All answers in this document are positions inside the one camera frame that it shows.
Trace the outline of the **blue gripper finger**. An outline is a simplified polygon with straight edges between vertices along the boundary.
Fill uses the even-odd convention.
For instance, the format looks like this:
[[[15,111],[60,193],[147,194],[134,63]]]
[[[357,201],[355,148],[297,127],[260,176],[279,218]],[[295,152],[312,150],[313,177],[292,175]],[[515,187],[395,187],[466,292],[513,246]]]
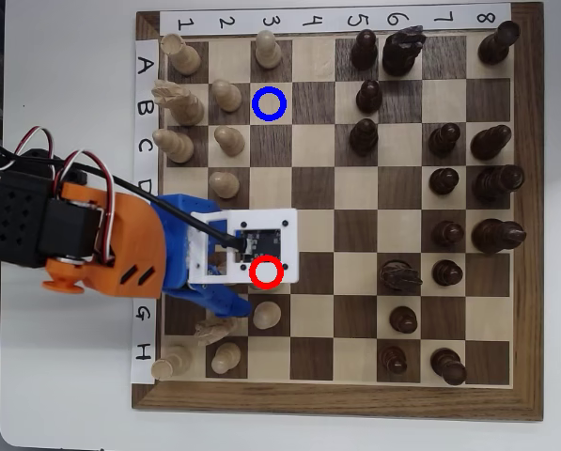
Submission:
[[[164,288],[163,293],[209,309],[219,318],[248,317],[252,311],[247,300],[225,285],[186,284],[182,288]]]

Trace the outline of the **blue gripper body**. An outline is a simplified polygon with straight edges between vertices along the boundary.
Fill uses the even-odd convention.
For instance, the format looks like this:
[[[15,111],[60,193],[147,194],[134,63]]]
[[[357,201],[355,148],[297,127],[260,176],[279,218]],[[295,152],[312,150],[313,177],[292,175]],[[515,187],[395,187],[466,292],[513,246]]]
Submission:
[[[168,203],[172,207],[185,213],[210,213],[220,208],[214,201],[194,197],[188,194],[163,194],[158,200]],[[163,292],[182,289],[188,280],[187,252],[189,250],[189,225],[174,214],[155,206],[164,229],[166,245],[166,267]]]

